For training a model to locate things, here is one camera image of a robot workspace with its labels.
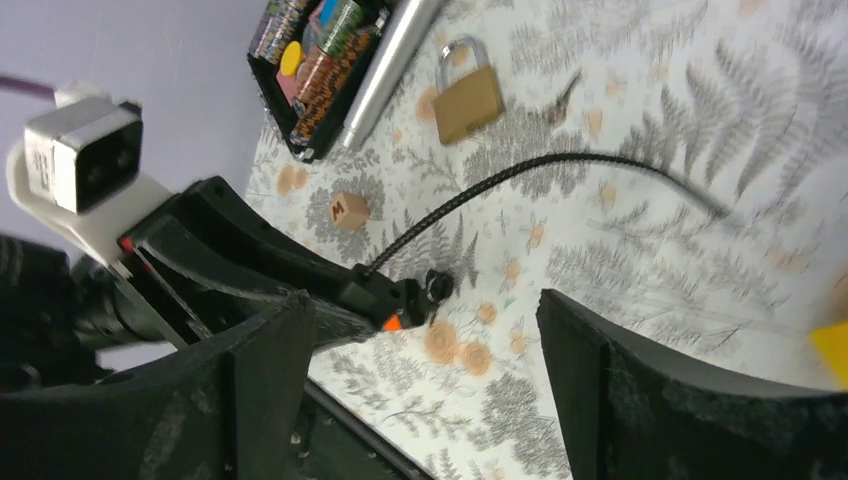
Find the black poker chip case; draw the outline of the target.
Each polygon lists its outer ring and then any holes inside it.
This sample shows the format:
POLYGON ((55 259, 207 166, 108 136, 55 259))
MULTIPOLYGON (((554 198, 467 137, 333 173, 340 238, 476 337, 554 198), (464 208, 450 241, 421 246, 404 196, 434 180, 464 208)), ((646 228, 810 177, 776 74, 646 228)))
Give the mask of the black poker chip case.
POLYGON ((269 1, 247 62, 289 152, 334 143, 393 13, 393 1, 269 1))

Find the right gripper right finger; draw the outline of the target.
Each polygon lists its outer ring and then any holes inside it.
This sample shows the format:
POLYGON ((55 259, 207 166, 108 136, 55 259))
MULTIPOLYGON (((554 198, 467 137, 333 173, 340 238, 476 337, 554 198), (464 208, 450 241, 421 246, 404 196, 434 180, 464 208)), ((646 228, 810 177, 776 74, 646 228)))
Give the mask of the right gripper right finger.
POLYGON ((577 479, 843 479, 847 396, 680 353, 546 289, 536 313, 577 479))

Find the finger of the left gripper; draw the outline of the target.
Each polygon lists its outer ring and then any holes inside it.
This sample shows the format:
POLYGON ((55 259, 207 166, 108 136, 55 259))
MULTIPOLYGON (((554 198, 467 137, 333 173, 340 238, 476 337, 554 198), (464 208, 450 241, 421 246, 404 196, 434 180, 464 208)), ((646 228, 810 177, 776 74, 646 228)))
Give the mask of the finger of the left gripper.
POLYGON ((222 333, 306 292, 316 309, 315 350, 378 331, 350 271, 272 227, 221 177, 190 185, 122 235, 122 259, 151 324, 178 347, 222 333))

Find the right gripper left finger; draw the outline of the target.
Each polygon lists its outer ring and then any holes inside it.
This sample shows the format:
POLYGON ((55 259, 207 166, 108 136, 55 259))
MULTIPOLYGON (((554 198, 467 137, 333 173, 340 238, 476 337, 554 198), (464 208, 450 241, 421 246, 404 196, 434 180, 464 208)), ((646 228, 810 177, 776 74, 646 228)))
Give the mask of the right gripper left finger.
POLYGON ((5 479, 288 479, 316 334, 303 293, 91 385, 1 397, 5 479))

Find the wooden letter cube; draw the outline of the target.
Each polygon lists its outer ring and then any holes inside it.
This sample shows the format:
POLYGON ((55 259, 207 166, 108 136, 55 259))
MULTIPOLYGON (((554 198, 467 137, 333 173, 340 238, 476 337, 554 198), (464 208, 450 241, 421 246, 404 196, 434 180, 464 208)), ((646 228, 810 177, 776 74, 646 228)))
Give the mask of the wooden letter cube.
POLYGON ((333 225, 342 230, 356 230, 370 218, 366 200, 351 192, 339 192, 329 204, 333 225))

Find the orange black carabiner clip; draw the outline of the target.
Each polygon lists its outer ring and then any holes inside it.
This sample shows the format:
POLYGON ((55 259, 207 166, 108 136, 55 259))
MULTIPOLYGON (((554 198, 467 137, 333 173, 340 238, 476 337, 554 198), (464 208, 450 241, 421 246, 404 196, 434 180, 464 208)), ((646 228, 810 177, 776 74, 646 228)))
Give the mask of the orange black carabiner clip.
POLYGON ((396 282, 389 294, 399 305, 383 323, 382 330, 399 331, 432 324, 436 312, 452 295, 454 287, 451 274, 436 270, 429 270, 423 283, 416 279, 396 282))

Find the small padlock key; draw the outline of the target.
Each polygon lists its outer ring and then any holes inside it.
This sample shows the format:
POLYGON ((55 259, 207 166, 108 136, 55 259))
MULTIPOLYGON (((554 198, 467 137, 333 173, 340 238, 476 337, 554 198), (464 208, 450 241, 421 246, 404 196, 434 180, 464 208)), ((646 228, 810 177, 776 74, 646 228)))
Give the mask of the small padlock key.
POLYGON ((549 106, 540 111, 540 117, 549 126, 556 127, 565 122, 569 111, 570 98, 581 77, 582 71, 579 70, 570 78, 562 93, 549 106))

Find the yellow block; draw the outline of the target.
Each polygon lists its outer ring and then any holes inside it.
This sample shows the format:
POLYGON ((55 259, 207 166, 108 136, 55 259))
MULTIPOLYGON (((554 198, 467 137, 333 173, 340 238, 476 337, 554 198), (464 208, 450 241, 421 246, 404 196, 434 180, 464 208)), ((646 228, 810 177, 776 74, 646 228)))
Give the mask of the yellow block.
POLYGON ((812 347, 839 387, 847 389, 847 321, 813 330, 812 347))

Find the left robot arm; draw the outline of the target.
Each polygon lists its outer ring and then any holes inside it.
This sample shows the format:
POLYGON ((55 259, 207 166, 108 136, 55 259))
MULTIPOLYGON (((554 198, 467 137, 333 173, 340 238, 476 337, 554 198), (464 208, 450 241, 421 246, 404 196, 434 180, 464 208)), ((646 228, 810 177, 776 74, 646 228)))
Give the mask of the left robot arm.
POLYGON ((112 269, 1 243, 3 341, 47 386, 105 377, 97 349, 166 340, 165 372, 229 391, 300 388, 308 354, 364 341, 392 282, 326 261, 263 220, 220 177, 194 183, 108 237, 112 269))

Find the large brass padlock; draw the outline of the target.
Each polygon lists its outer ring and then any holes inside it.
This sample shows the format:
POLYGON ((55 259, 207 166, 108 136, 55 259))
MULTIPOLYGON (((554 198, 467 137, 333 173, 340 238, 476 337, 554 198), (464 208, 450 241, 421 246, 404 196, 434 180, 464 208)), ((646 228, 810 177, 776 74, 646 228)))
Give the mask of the large brass padlock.
POLYGON ((457 38, 441 50, 436 69, 438 95, 433 100, 442 145, 453 145, 489 125, 505 111, 497 74, 484 44, 474 36, 457 38), (456 80, 448 78, 452 55, 465 47, 473 53, 475 68, 456 80))

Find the floral table mat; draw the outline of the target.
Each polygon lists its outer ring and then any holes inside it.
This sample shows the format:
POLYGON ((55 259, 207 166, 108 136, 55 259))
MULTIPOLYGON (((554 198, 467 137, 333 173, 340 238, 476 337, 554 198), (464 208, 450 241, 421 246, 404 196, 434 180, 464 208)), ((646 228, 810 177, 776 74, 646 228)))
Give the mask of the floral table mat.
POLYGON ((316 357, 314 380, 438 479, 567 479, 535 311, 555 288, 689 355, 813 388, 807 334, 847 313, 843 1, 453 1, 362 148, 298 165, 273 127, 247 200, 334 262, 366 263, 454 194, 550 152, 620 153, 709 192, 551 165, 466 204, 384 265, 449 270, 435 323, 316 357), (442 145, 436 69, 474 36, 505 111, 442 145), (540 111, 582 71, 564 123, 540 111), (339 192, 369 220, 330 219, 339 192))

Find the silver microphone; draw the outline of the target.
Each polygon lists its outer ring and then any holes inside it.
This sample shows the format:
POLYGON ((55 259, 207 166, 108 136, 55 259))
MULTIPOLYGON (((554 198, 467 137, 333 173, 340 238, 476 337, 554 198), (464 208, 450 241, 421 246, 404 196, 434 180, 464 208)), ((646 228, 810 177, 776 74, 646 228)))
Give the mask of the silver microphone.
POLYGON ((350 150, 362 147, 444 4, 444 0, 406 0, 389 15, 375 55, 343 122, 339 135, 343 147, 350 150))

